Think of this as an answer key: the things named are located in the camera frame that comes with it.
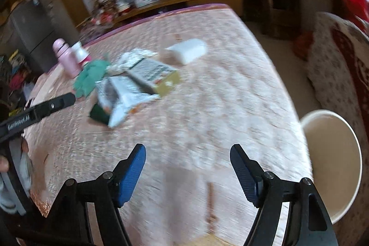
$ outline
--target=red pillow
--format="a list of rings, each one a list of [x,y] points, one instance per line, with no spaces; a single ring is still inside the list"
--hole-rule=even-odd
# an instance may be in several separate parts
[[[365,26],[357,18],[369,22],[369,0],[342,0],[347,8],[346,19],[355,24],[363,32],[366,32]]]

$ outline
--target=white bottle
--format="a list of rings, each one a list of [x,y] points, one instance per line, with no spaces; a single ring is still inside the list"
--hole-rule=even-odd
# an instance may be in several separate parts
[[[82,47],[82,43],[80,41],[74,44],[71,48],[74,51],[77,62],[81,68],[83,68],[88,62],[92,61],[90,54]]]

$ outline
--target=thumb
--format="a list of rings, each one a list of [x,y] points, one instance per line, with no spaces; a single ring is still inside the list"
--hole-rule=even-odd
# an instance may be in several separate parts
[[[0,156],[0,172],[8,172],[9,162],[5,157]]]

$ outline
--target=black robotic device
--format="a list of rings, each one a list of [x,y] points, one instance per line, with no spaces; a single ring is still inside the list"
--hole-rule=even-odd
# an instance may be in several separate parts
[[[60,189],[47,218],[27,197],[15,170],[9,141],[23,130],[58,110],[72,105],[75,97],[66,94],[51,99],[0,124],[0,154],[7,157],[7,173],[26,213],[18,224],[0,218],[0,245],[92,246],[87,203],[95,204],[104,246],[132,246],[118,208],[130,200],[146,160],[146,149],[137,144],[129,157],[112,172],[97,179],[77,183],[68,179]],[[283,202],[290,203],[283,246],[338,246],[328,212],[311,179],[299,183],[281,180],[250,160],[239,144],[232,146],[230,160],[248,201],[259,209],[245,246],[271,246],[276,234]]]

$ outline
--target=white tissue roll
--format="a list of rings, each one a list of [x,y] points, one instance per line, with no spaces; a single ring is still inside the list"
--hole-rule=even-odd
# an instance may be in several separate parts
[[[189,39],[172,46],[169,50],[173,57],[181,64],[186,65],[206,54],[206,43],[200,39]]]

